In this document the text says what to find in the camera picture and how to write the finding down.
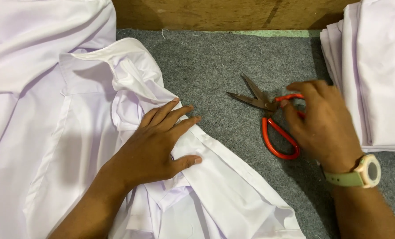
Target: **scissor blade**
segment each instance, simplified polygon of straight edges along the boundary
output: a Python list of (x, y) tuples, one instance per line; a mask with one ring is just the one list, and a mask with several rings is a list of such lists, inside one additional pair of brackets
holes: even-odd
[(227, 92), (227, 93), (229, 95), (231, 95), (231, 96), (243, 101), (243, 102), (246, 102), (248, 104), (251, 104), (253, 106), (259, 107), (259, 108), (264, 109), (264, 110), (268, 110), (267, 107), (264, 104), (264, 101), (262, 101), (262, 100), (257, 100), (255, 98), (250, 98), (250, 97), (247, 97), (247, 96), (244, 96), (244, 95), (235, 94), (235, 93), (230, 93), (230, 92)]
[(245, 75), (244, 73), (242, 73), (243, 78), (246, 80), (246, 82), (248, 83), (249, 87), (251, 88), (253, 94), (259, 99), (259, 100), (264, 100), (265, 96), (264, 93), (259, 90), (259, 88), (257, 87), (256, 84), (253, 83), (253, 81), (251, 79), (249, 79), (249, 77), (247, 75)]

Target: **hand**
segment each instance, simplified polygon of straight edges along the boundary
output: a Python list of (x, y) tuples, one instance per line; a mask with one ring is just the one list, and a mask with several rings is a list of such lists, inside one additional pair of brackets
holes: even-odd
[(175, 98), (161, 108), (143, 116), (140, 126), (122, 148), (108, 161), (112, 173), (127, 186), (170, 179), (180, 171), (201, 163), (197, 155), (171, 159), (171, 151), (181, 135), (200, 121), (200, 117), (177, 120), (193, 110), (193, 106), (172, 109), (178, 104)]
[(335, 86), (324, 80), (295, 82), (288, 90), (300, 91), (306, 101), (306, 118), (301, 119), (287, 100), (280, 103), (297, 143), (330, 173), (351, 171), (364, 155), (351, 115)]

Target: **wooden wall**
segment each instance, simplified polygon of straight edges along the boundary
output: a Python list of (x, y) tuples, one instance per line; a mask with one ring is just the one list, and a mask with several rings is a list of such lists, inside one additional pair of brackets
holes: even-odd
[(118, 28), (160, 30), (322, 29), (357, 0), (113, 0)]

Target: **gray felt surface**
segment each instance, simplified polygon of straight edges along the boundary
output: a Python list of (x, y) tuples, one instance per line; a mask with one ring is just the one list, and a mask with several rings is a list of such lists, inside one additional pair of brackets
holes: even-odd
[[(163, 36), (161, 31), (131, 29), (117, 33), (118, 40), (134, 37), (147, 47), (165, 87), (183, 104), (194, 104), (191, 115), (202, 116), (198, 125), (253, 167), (295, 209), (307, 238), (339, 238), (333, 201), (317, 165), (305, 154), (289, 162), (272, 155), (262, 139), (262, 111), (225, 93), (252, 96), (241, 72), (267, 92), (310, 78), (330, 82), (320, 39), (198, 31), (164, 31)], [(274, 120), (287, 129), (281, 111)], [(291, 153), (285, 139), (273, 129), (269, 134), (278, 149)], [(383, 170), (379, 187), (395, 212), (395, 152), (375, 155)]]

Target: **green watch strap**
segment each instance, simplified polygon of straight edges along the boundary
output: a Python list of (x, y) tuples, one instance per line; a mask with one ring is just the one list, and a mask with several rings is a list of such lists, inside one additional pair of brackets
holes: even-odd
[(334, 185), (342, 187), (352, 187), (352, 186), (364, 186), (364, 182), (361, 179), (360, 173), (350, 172), (350, 173), (328, 173), (324, 172), (326, 180)]

